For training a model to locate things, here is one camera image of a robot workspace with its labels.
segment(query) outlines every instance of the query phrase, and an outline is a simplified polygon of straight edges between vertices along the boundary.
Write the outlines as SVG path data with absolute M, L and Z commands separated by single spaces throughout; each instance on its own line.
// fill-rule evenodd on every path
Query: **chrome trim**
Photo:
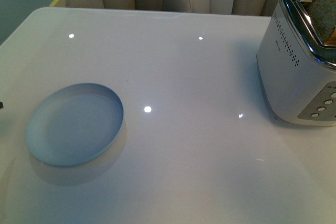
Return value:
M 312 1 L 280 0 L 279 4 L 307 56 L 319 66 L 336 71 L 336 46 L 327 46 L 321 42 L 320 36 L 311 25 L 305 10 L 305 6 Z

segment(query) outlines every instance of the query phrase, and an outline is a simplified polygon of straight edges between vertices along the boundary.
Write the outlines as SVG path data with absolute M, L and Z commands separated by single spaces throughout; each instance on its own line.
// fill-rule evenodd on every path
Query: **toaster control panel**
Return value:
M 336 81 L 329 82 L 299 114 L 299 119 L 336 121 Z

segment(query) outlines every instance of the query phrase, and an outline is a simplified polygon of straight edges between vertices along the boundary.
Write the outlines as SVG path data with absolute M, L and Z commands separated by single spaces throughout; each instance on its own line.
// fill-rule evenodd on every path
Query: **white table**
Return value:
M 0 222 L 334 223 L 336 128 L 268 112 L 256 63 L 268 23 L 34 12 L 0 47 Z M 27 121 L 50 94 L 85 82 L 120 97 L 118 138 L 81 166 L 41 163 Z

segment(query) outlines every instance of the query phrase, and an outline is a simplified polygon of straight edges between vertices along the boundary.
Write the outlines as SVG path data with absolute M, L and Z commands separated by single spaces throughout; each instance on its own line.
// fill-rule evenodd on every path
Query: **white toaster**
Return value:
M 274 114 L 294 124 L 336 125 L 336 47 L 311 26 L 312 0 L 279 0 L 257 52 Z

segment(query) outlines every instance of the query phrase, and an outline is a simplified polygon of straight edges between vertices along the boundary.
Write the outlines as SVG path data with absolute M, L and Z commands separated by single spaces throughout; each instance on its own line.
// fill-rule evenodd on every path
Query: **toast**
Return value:
M 307 13 L 322 43 L 336 46 L 336 0 L 313 0 Z

